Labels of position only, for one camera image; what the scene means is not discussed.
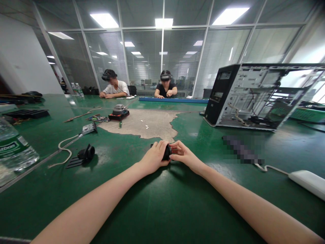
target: person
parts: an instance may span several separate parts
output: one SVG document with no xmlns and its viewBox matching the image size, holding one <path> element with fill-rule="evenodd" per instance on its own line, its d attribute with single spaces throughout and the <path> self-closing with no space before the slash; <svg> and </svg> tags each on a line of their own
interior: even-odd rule
<svg viewBox="0 0 325 244">
<path fill-rule="evenodd" d="M 155 142 L 139 162 L 76 201 L 31 243 L 90 243 L 124 194 L 137 181 L 169 164 L 170 160 L 162 161 L 167 145 L 167 141 Z M 170 159 L 183 162 L 206 179 L 267 243 L 324 242 L 284 211 L 204 164 L 181 141 L 170 146 L 174 153 Z"/>
<path fill-rule="evenodd" d="M 127 84 L 124 81 L 117 80 L 117 74 L 112 69 L 105 70 L 104 74 L 110 77 L 108 86 L 99 93 L 100 98 L 127 97 L 130 95 Z"/>
<path fill-rule="evenodd" d="M 174 97 L 177 94 L 177 87 L 175 84 L 170 83 L 173 76 L 170 71 L 163 70 L 160 75 L 161 84 L 158 84 L 155 91 L 156 98 Z"/>
</svg>

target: hair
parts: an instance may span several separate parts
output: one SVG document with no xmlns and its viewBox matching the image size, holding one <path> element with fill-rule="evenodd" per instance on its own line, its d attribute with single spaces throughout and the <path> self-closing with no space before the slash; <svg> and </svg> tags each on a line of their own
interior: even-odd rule
<svg viewBox="0 0 325 244">
<path fill-rule="evenodd" d="M 160 75 L 164 75 L 164 74 L 169 74 L 170 75 L 170 71 L 169 70 L 163 70 Z"/>
<path fill-rule="evenodd" d="M 117 74 L 115 73 L 115 71 L 114 70 L 112 70 L 112 69 L 106 69 L 105 71 L 104 71 L 104 73 L 105 74 L 110 74 L 112 77 L 117 77 Z"/>
</svg>

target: vr headset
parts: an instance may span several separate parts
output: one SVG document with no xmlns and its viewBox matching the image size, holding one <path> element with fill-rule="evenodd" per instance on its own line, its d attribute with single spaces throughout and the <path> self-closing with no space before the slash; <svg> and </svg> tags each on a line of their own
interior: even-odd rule
<svg viewBox="0 0 325 244">
<path fill-rule="evenodd" d="M 104 74 L 102 75 L 102 79 L 104 81 L 111 81 L 111 78 L 115 78 L 115 77 L 117 77 L 117 74 L 115 74 L 114 71 L 112 72 L 112 70 L 109 69 L 106 69 L 104 71 Z"/>
<path fill-rule="evenodd" d="M 173 76 L 170 75 L 170 74 L 162 74 L 162 75 L 160 76 L 160 80 L 161 80 L 161 81 L 169 81 L 171 78 L 173 78 Z"/>
</svg>

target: white t-shirt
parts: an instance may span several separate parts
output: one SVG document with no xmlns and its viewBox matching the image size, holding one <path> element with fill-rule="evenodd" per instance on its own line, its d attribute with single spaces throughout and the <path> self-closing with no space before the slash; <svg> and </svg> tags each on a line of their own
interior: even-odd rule
<svg viewBox="0 0 325 244">
<path fill-rule="evenodd" d="M 105 90 L 103 90 L 104 93 L 106 94 L 116 94 L 120 92 L 126 92 L 128 96 L 130 95 L 128 85 L 124 81 L 119 81 L 118 80 L 118 88 L 115 90 L 113 85 L 108 85 Z"/>
</svg>

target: bottle label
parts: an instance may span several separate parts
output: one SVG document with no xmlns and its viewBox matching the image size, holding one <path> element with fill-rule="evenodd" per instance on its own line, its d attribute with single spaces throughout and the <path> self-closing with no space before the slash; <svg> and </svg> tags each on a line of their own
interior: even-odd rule
<svg viewBox="0 0 325 244">
<path fill-rule="evenodd" d="M 0 142 L 0 159 L 16 155 L 29 147 L 30 145 L 21 135 L 2 141 Z"/>
</svg>

